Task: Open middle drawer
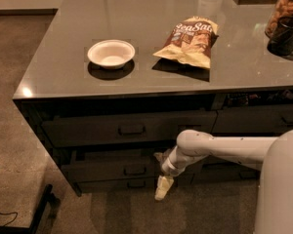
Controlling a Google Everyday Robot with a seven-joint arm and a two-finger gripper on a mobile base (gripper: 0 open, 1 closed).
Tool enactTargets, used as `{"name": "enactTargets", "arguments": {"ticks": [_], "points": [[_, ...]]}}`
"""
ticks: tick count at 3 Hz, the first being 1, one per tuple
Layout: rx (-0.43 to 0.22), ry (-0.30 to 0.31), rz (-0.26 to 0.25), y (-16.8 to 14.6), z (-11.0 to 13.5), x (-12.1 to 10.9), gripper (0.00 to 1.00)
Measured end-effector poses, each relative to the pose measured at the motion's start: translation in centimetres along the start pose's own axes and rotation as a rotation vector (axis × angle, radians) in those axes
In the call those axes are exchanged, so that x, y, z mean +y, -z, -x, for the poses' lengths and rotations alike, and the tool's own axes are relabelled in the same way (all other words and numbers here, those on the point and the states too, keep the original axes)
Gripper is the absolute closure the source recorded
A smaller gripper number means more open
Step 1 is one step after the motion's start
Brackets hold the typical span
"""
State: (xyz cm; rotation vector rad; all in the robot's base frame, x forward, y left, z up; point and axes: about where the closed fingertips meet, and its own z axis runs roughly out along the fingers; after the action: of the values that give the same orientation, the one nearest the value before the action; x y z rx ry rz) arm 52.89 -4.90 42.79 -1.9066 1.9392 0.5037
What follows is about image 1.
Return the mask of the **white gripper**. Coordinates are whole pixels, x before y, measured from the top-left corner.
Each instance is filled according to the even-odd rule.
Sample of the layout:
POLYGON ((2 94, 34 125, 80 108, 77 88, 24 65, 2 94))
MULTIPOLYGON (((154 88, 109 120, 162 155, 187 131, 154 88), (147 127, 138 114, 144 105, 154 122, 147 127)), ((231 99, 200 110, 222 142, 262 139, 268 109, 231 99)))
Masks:
POLYGON ((165 174, 158 178, 154 195, 155 200, 161 201, 165 198, 174 183, 172 176, 179 176, 185 171, 186 160, 177 146, 167 149, 164 152, 155 152, 153 156, 161 163, 161 171, 165 174))

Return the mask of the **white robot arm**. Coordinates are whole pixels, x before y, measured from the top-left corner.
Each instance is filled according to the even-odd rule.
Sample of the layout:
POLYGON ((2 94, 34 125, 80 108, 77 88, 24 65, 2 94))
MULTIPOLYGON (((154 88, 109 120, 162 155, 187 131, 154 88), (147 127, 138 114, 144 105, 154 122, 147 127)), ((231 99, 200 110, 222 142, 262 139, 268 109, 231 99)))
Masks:
POLYGON ((164 199, 187 166, 208 156, 261 172, 254 234, 293 234, 293 130, 281 136, 212 136, 185 130, 160 162, 155 199, 164 199))

